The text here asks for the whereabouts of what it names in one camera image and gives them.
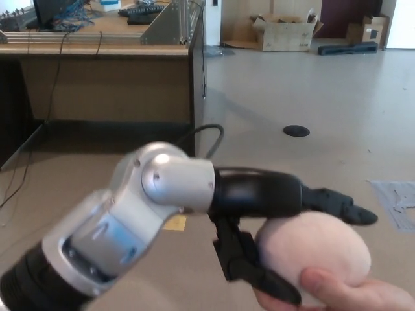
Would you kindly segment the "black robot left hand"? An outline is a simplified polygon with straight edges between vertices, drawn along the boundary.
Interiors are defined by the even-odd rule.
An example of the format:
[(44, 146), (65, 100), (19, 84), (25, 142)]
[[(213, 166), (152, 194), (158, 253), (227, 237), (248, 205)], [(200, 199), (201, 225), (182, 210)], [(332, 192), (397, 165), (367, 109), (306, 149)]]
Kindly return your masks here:
[(354, 228), (376, 223), (377, 215), (296, 176), (218, 168), (208, 215), (225, 278), (288, 304), (301, 305), (300, 274), (308, 266), (326, 268), (350, 285), (370, 271), (370, 253)]

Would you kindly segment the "person's bare hand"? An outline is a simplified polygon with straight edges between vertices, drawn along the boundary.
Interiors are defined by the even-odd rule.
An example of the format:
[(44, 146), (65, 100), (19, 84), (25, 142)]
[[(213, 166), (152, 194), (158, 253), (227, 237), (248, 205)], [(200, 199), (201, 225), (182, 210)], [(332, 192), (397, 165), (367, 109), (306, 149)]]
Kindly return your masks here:
[(306, 292), (325, 304), (323, 310), (414, 310), (414, 298), (408, 292), (377, 279), (350, 287), (328, 271), (306, 268), (300, 281)]

